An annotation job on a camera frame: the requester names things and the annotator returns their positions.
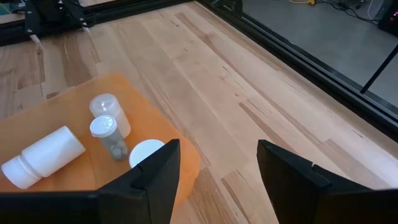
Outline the large white pill bottle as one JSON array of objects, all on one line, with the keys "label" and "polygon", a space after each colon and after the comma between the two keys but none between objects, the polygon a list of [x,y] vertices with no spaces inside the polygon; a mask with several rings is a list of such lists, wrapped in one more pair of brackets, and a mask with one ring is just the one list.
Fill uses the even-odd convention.
[{"label": "large white pill bottle", "polygon": [[78,138],[62,126],[28,146],[1,166],[3,174],[20,189],[28,189],[85,152]]}]

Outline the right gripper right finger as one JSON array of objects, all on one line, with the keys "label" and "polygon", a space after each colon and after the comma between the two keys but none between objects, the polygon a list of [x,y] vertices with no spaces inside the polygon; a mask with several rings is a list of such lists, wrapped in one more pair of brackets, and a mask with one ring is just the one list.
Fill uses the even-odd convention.
[{"label": "right gripper right finger", "polygon": [[257,161],[280,224],[398,224],[398,189],[370,189],[266,140]]}]

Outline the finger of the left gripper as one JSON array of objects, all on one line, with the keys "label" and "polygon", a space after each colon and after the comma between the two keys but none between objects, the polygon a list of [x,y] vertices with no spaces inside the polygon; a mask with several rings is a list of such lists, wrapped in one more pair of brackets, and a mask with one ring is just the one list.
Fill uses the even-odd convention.
[{"label": "finger of the left gripper", "polygon": [[25,0],[25,33],[36,44],[40,43],[38,35],[41,32],[39,12],[34,4],[34,0]]},{"label": "finger of the left gripper", "polygon": [[84,7],[80,5],[79,0],[60,0],[65,10],[69,13],[70,17],[81,25],[85,32],[89,32],[90,26],[87,23]]}]

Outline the black tripod stand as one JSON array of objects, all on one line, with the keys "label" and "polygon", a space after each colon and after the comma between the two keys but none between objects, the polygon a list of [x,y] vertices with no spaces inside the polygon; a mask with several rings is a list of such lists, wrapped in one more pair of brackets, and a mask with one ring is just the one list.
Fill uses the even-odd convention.
[{"label": "black tripod stand", "polygon": [[388,64],[392,61],[392,59],[398,54],[398,44],[393,48],[391,53],[387,56],[387,58],[383,61],[380,67],[376,70],[376,72],[372,75],[372,77],[366,82],[365,86],[360,90],[361,94],[365,94],[370,86],[376,81],[379,75],[384,71],[384,69],[388,66]]}]

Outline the translucent cap pill bottle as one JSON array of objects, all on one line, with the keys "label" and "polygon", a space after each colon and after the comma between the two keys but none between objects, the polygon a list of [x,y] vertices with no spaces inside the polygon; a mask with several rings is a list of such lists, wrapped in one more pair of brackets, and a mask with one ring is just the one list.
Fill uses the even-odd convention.
[{"label": "translucent cap pill bottle", "polygon": [[131,132],[131,125],[122,109],[118,99],[110,94],[104,93],[94,97],[90,102],[90,111],[96,118],[101,115],[112,116],[117,124],[123,138],[127,138]]}]

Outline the small clear pill bottle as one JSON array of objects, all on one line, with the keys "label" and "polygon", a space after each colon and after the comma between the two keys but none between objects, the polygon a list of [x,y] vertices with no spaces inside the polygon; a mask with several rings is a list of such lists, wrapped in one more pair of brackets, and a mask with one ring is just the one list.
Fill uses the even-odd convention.
[{"label": "small clear pill bottle", "polygon": [[96,117],[90,124],[90,132],[94,138],[99,139],[113,159],[123,160],[127,157],[127,144],[114,117]]}]

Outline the orange translucent basket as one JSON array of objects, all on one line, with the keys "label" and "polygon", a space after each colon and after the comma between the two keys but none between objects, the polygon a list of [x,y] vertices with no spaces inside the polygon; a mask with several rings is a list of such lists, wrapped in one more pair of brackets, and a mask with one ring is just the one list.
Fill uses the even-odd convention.
[{"label": "orange translucent basket", "polygon": [[[156,107],[133,89],[127,78],[120,73],[94,78],[39,106],[0,120],[0,166],[39,139],[62,126],[67,126],[86,151],[26,191],[94,190],[127,172],[130,169],[128,160],[112,159],[89,130],[93,120],[89,109],[90,101],[102,93],[110,93],[118,99],[131,124],[131,133],[126,139],[129,148],[146,139],[158,139],[164,143],[171,139],[179,139],[180,180],[175,199],[175,205],[179,206],[191,194],[198,177],[199,152]],[[0,192],[20,191],[4,176],[0,168]]]}]

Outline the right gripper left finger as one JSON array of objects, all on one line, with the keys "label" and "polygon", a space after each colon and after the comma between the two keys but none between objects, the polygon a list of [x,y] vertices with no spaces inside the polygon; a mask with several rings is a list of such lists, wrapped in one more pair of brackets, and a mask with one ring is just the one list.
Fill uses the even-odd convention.
[{"label": "right gripper left finger", "polygon": [[0,194],[0,224],[169,224],[179,178],[172,139],[97,190]]}]

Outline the white cap pill bottle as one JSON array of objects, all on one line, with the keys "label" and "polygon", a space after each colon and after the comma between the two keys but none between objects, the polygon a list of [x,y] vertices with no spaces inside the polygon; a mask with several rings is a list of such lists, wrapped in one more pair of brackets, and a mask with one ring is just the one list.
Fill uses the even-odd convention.
[{"label": "white cap pill bottle", "polygon": [[144,159],[155,153],[165,144],[157,139],[147,139],[137,144],[129,155],[130,168],[134,168]]}]

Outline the black electronics box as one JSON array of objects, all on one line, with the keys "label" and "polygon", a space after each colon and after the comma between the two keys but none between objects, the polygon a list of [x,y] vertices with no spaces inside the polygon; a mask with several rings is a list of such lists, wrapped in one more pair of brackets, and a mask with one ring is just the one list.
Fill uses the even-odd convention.
[{"label": "black electronics box", "polygon": [[398,0],[392,0],[377,27],[398,37]]}]

